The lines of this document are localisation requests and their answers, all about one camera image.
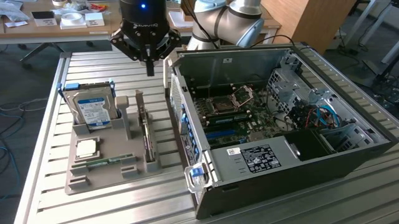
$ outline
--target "paper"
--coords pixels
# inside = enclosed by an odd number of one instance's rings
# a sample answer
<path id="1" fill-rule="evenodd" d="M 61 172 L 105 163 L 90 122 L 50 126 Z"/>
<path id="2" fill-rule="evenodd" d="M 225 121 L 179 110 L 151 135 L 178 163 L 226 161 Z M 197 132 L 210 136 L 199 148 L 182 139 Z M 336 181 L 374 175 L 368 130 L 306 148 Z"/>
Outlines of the paper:
<path id="1" fill-rule="evenodd" d="M 29 23 L 26 21 L 23 21 L 23 22 L 6 22 L 5 24 L 7 27 L 19 27 L 19 26 L 27 25 Z"/>
<path id="2" fill-rule="evenodd" d="M 170 17 L 175 27 L 193 27 L 194 22 L 186 22 L 181 12 L 170 12 Z"/>

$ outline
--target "wooden cabinet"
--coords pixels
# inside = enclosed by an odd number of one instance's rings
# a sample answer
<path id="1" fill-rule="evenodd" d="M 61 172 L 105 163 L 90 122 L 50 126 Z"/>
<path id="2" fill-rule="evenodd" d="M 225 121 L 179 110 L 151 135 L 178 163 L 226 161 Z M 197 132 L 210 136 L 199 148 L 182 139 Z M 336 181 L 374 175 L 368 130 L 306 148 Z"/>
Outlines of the wooden cabinet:
<path id="1" fill-rule="evenodd" d="M 308 42 L 325 53 L 357 0 L 262 0 L 262 5 L 282 24 L 277 34 Z M 285 43 L 285 37 L 274 43 Z"/>

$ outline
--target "hard drive label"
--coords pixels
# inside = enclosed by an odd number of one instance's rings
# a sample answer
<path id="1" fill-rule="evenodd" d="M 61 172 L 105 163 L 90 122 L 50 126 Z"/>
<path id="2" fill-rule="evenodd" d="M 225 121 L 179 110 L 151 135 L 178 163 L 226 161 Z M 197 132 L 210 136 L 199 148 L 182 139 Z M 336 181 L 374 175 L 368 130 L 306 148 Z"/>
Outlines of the hard drive label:
<path id="1" fill-rule="evenodd" d="M 78 101 L 79 108 L 90 126 L 102 126 L 110 123 L 110 114 L 103 108 L 105 98 L 83 99 Z"/>
<path id="2" fill-rule="evenodd" d="M 242 154 L 252 173 L 282 166 L 270 145 L 242 149 Z"/>

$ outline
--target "robotic arm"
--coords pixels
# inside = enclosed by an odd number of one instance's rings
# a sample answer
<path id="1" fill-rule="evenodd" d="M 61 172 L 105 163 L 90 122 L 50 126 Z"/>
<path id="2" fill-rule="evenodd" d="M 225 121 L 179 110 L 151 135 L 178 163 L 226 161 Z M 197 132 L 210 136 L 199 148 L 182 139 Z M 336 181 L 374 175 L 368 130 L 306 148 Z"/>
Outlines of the robotic arm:
<path id="1" fill-rule="evenodd" d="M 224 39 L 241 47 L 254 43 L 265 20 L 261 18 L 261 0 L 197 0 L 195 23 L 189 50 L 214 49 Z M 123 21 L 113 34 L 113 45 L 134 60 L 147 66 L 154 76 L 154 63 L 165 59 L 181 42 L 181 34 L 167 20 L 166 0 L 121 0 Z"/>

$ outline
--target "aluminum table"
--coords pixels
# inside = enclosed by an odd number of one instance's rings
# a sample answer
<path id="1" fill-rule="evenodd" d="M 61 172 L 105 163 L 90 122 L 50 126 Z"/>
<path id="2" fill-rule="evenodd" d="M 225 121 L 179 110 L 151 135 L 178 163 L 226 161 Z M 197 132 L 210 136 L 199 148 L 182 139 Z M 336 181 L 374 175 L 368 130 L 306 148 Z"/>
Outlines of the aluminum table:
<path id="1" fill-rule="evenodd" d="M 313 50 L 304 52 L 360 105 L 399 136 L 398 120 Z M 399 219 L 399 146 L 396 146 L 342 179 L 197 220 L 165 99 L 163 67 L 155 68 L 155 77 L 147 77 L 146 68 L 119 52 L 63 56 L 53 83 L 17 224 L 385 224 Z M 317 88 L 324 87 L 325 84 L 306 69 L 304 75 Z M 155 119 L 163 173 L 69 196 L 65 184 L 73 115 L 58 95 L 57 84 L 103 82 L 110 78 L 117 83 L 117 95 L 130 97 L 130 112 L 137 110 L 135 90 L 145 92 L 146 107 Z"/>

